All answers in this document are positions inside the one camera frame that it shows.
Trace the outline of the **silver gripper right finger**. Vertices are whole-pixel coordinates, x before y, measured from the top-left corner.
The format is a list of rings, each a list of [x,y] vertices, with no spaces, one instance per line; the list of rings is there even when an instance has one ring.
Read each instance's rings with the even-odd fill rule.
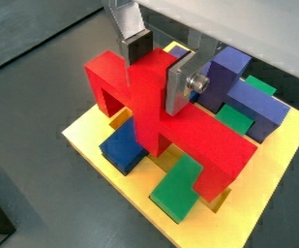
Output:
[[[166,112],[174,116],[190,102],[192,93],[202,94],[210,79],[202,73],[205,64],[213,59],[220,41],[192,29],[189,51],[168,69]]]

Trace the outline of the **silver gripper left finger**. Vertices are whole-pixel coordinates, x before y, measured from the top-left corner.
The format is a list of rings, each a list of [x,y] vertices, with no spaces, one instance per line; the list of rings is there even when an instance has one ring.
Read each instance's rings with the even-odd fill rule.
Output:
[[[153,32],[146,28],[140,4],[134,0],[102,0],[118,34],[121,53],[132,66],[153,50]]]

